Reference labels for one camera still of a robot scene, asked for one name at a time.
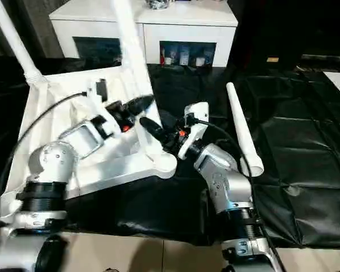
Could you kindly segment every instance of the small container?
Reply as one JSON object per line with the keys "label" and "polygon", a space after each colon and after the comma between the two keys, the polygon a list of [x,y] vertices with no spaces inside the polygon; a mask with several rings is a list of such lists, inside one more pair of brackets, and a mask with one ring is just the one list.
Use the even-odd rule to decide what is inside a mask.
{"label": "small container", "polygon": [[146,0],[147,6],[152,10],[166,9],[170,0]]}
{"label": "small container", "polygon": [[178,44],[171,42],[165,46],[165,64],[174,65],[179,62],[178,57]]}
{"label": "small container", "polygon": [[189,65],[190,48],[188,45],[180,45],[179,65]]}
{"label": "small container", "polygon": [[211,66],[213,64],[214,50],[215,48],[213,46],[206,46],[204,48],[204,57],[205,57],[204,64],[206,66]]}
{"label": "small container", "polygon": [[201,66],[204,66],[204,64],[205,64],[205,57],[197,57],[195,61],[195,66],[201,67]]}

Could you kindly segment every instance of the black cable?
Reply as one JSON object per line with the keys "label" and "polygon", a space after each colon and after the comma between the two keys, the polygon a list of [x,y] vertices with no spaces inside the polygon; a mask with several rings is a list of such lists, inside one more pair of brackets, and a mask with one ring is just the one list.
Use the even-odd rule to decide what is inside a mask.
{"label": "black cable", "polygon": [[[6,163],[5,163],[5,166],[4,166],[4,169],[0,175],[0,196],[4,190],[4,187],[6,185],[5,183],[5,178],[7,176],[7,173],[9,171],[9,167],[11,165],[11,161],[16,153],[16,150],[18,149],[18,147],[20,146],[20,144],[22,143],[23,139],[29,134],[29,132],[33,129],[33,127],[40,121],[43,119],[43,117],[45,115],[47,115],[50,111],[52,111],[55,107],[59,106],[60,104],[62,104],[63,102],[67,101],[67,100],[70,100],[72,98],[75,98],[77,96],[86,96],[86,93],[85,92],[81,92],[81,93],[75,93],[73,95],[70,95],[70,96],[67,96],[61,100],[59,100],[58,102],[54,103],[53,105],[51,105],[48,109],[46,109],[44,112],[42,112],[42,114],[40,114],[38,116],[37,119],[35,119],[33,121],[33,123],[31,123],[29,125],[29,127],[24,131],[24,133],[22,134],[22,136],[20,136],[20,138],[18,139],[17,143],[15,144],[15,146],[12,148],[11,152],[10,152],[10,155],[9,157],[7,158],[6,160]],[[0,244],[1,244],[1,223],[0,223]]]}
{"label": "black cable", "polygon": [[[221,127],[218,127],[217,125],[214,125],[214,124],[212,124],[212,123],[209,123],[209,122],[206,122],[206,121],[202,121],[202,120],[199,120],[199,119],[196,119],[195,122],[200,123],[200,124],[207,125],[207,126],[213,128],[213,129],[215,129],[215,130],[221,132],[221,133],[224,134],[224,136],[226,136],[226,138],[232,143],[232,145],[234,145],[234,146],[237,148],[237,150],[238,150],[240,156],[244,159],[245,165],[246,165],[247,170],[248,170],[248,173],[249,173],[249,177],[247,177],[246,175],[244,175],[244,176],[247,177],[247,178],[249,179],[249,183],[250,183],[250,186],[251,186],[251,188],[252,188],[252,200],[253,200],[253,202],[254,202],[256,198],[254,197],[254,184],[253,184],[252,172],[250,171],[250,165],[249,165],[249,162],[248,162],[247,157],[246,157],[245,154],[243,153],[243,150],[240,148],[240,146],[239,146],[238,144],[236,144],[236,142],[235,142],[235,140],[232,138],[232,136],[231,136],[229,133],[227,133],[224,129],[222,129]],[[253,207],[254,207],[254,209],[256,210],[257,215],[260,216],[260,213],[259,213],[259,211],[258,211],[257,205],[253,205]],[[279,265],[281,266],[281,269],[282,269],[283,271],[286,271],[286,269],[284,268],[283,263],[282,263],[282,261],[281,261],[281,258],[280,258],[280,256],[279,256],[277,250],[276,250],[276,247],[274,246],[274,244],[273,244],[272,241],[271,241],[270,236],[269,236],[268,233],[266,232],[266,228],[265,228],[264,223],[263,223],[263,222],[260,222],[260,223],[261,223],[261,224],[260,224],[260,227],[261,227],[261,229],[262,229],[262,232],[263,232],[263,234],[265,235],[265,237],[266,237],[268,243],[270,244],[270,248],[271,248],[272,251],[274,252],[274,254],[275,254],[276,258],[277,258],[277,261],[279,262]]]}

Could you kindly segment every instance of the white clamp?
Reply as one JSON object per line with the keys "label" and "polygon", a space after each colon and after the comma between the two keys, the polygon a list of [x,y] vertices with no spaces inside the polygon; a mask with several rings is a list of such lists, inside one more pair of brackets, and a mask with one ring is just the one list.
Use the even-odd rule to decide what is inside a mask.
{"label": "white clamp", "polygon": [[[187,115],[194,114],[196,119],[202,121],[209,121],[209,105],[208,102],[199,102],[196,104],[189,105],[185,107],[184,116],[186,118]],[[189,147],[196,141],[203,137],[205,130],[208,128],[207,125],[204,124],[195,124],[190,128],[190,134],[185,141],[185,143],[181,146],[179,153],[177,156],[181,160],[186,159],[186,152],[188,151]]]}

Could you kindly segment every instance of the black tablecloth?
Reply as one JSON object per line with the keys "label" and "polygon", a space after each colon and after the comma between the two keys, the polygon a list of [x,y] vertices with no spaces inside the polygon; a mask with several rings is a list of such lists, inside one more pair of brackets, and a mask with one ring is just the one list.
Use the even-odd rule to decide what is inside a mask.
{"label": "black tablecloth", "polygon": [[[41,59],[36,65],[44,74],[103,67],[74,59]],[[265,166],[255,178],[255,200],[275,243],[340,248],[340,92],[324,74],[148,68],[164,121],[181,117],[188,104],[208,101],[211,122],[234,135],[225,90],[233,81]],[[15,59],[0,58],[0,173],[17,139],[27,95]],[[204,140],[220,136],[208,129]],[[170,179],[149,177],[83,195],[67,201],[67,209],[82,231],[195,245],[216,239],[206,183],[187,160]]]}

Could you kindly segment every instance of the bottle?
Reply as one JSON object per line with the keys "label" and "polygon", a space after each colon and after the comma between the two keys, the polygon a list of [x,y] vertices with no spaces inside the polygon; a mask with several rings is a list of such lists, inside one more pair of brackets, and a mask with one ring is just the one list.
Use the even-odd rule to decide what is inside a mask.
{"label": "bottle", "polygon": [[190,48],[186,44],[180,45],[179,65],[187,66],[189,64]]}

